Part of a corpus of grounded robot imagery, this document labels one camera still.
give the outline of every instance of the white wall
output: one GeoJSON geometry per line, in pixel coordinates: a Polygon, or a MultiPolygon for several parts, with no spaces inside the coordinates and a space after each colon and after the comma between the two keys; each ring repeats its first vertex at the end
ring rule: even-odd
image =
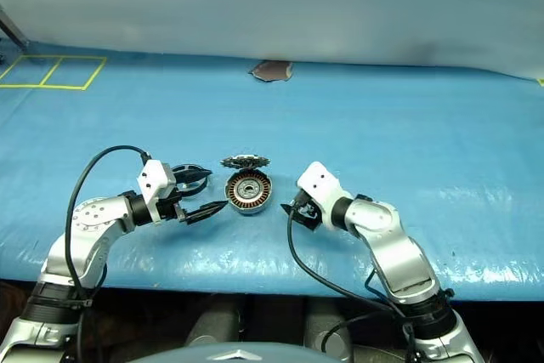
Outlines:
{"type": "Polygon", "coordinates": [[[33,40],[544,77],[544,0],[0,0],[33,40]]]}

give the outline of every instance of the gear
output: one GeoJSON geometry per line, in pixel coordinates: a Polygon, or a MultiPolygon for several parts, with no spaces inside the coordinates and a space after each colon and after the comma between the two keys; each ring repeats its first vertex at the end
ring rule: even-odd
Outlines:
{"type": "Polygon", "coordinates": [[[254,169],[257,167],[268,166],[270,159],[257,155],[238,155],[223,159],[221,164],[233,169],[254,169]]]}
{"type": "Polygon", "coordinates": [[[233,174],[225,186],[225,195],[236,210],[254,214],[267,204],[272,192],[268,176],[258,170],[242,170],[233,174]]]}

